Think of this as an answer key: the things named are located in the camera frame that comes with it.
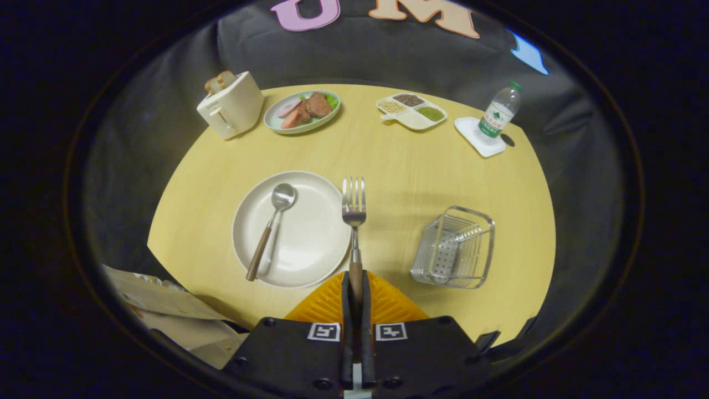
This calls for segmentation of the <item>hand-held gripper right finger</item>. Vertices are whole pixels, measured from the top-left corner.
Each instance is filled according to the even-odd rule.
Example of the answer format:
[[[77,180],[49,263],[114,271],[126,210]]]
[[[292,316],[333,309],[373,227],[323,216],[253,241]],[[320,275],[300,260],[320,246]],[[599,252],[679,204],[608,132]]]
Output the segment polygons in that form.
[[[361,385],[374,398],[458,398],[480,389],[492,365],[450,315],[430,318],[365,271]]]

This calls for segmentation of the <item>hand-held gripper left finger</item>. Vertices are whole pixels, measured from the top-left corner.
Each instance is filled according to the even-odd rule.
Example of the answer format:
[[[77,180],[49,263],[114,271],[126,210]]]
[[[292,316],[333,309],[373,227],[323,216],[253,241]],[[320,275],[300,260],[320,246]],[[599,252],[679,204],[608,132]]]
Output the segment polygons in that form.
[[[261,318],[225,373],[278,398],[343,397],[354,386],[348,278],[330,278],[286,318]]]

